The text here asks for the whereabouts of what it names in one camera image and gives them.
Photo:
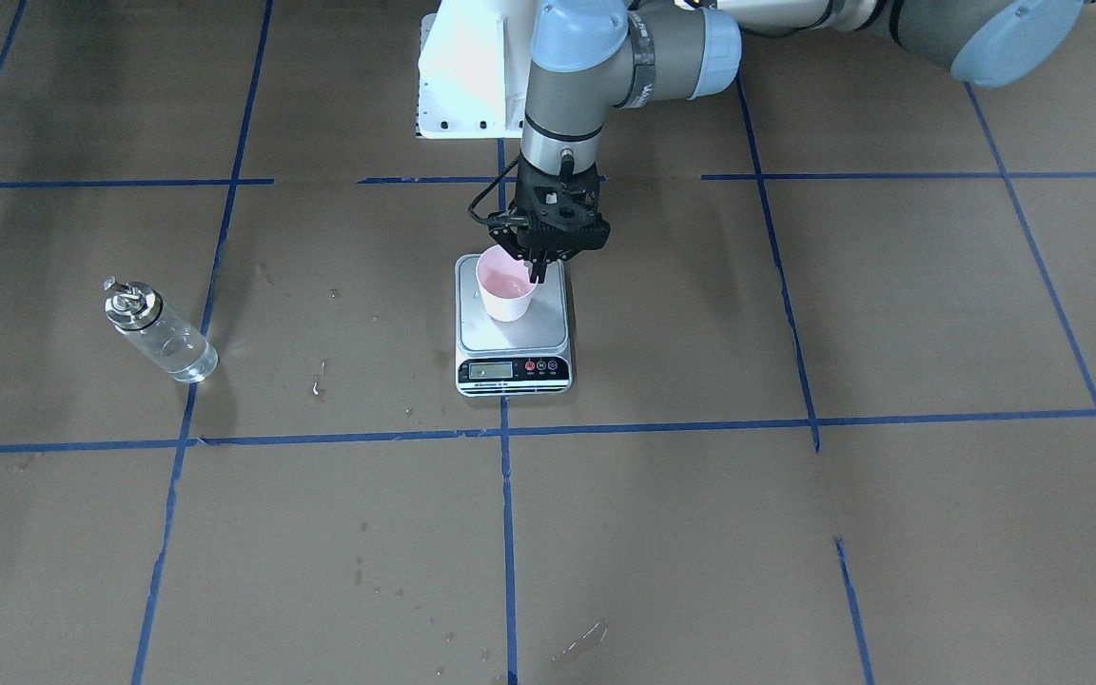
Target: light blue cap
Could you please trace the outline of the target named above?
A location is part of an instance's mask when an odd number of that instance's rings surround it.
[[[551,72],[580,72],[602,65],[626,38],[623,0],[540,0],[530,59]]]
[[[721,10],[705,8],[700,12],[704,12],[704,57],[700,58],[696,91],[688,100],[730,88],[739,75],[739,62],[743,61],[743,33],[739,22]]]
[[[949,73],[984,88],[1008,85],[1060,47],[1082,8],[1082,0],[1016,0],[970,36]]]

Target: scale control panel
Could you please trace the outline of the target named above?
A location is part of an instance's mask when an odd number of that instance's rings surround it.
[[[459,365],[460,387],[492,387],[492,389],[536,391],[544,386],[545,393],[569,385],[569,363],[561,357],[496,357],[468,359]]]

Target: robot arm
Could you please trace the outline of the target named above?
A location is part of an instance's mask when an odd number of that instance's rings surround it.
[[[471,216],[532,281],[612,227],[600,213],[595,167],[612,109],[696,99],[739,72],[742,33],[778,36],[814,27],[867,31],[983,87],[1017,81],[1047,60],[1077,22],[1083,0],[539,0],[530,36],[523,155],[503,212]]]

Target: scale platform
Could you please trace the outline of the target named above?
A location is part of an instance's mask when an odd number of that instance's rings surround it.
[[[471,398],[487,395],[563,393],[573,385],[566,269],[548,264],[517,321],[493,321],[484,312],[476,261],[456,262],[456,387]]]

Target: white mounting plate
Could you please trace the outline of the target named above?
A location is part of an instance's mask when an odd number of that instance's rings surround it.
[[[422,19],[423,138],[521,138],[535,14],[530,0],[443,0]]]

